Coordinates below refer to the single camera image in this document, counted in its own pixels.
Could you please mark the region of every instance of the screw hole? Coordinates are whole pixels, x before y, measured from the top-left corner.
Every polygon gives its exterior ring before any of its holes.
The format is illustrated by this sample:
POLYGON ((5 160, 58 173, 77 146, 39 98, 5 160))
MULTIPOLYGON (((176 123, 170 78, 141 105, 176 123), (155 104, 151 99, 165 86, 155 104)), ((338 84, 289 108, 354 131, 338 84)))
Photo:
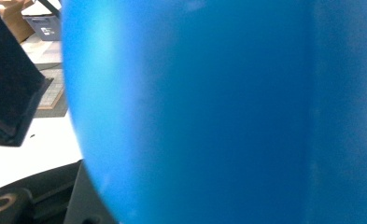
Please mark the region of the screw hole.
POLYGON ((101 218, 99 217, 89 217, 85 219, 81 224, 99 224, 101 223, 101 218))

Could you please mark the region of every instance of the blue plastic object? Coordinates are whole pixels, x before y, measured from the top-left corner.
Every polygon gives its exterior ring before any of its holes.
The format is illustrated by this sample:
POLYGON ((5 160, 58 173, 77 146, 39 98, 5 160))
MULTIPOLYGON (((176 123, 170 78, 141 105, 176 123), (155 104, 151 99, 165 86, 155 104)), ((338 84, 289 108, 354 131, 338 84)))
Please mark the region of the blue plastic object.
POLYGON ((367 223, 367 0, 63 9, 76 134, 122 223, 367 223))

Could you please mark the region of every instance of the black plastic part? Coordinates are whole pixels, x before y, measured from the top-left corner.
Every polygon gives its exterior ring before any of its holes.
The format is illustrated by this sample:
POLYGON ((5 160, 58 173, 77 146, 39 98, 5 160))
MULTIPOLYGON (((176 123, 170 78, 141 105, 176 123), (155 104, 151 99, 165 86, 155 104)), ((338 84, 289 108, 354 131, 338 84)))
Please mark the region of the black plastic part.
POLYGON ((32 224, 32 208, 29 190, 0 190, 0 224, 32 224))
POLYGON ((117 223, 93 188, 84 165, 81 165, 64 224, 117 223))
POLYGON ((25 189, 30 203, 3 213, 3 224, 62 224, 81 161, 26 177, 0 188, 0 195, 25 189))
POLYGON ((45 90, 45 78, 0 18, 0 146, 21 145, 45 90))

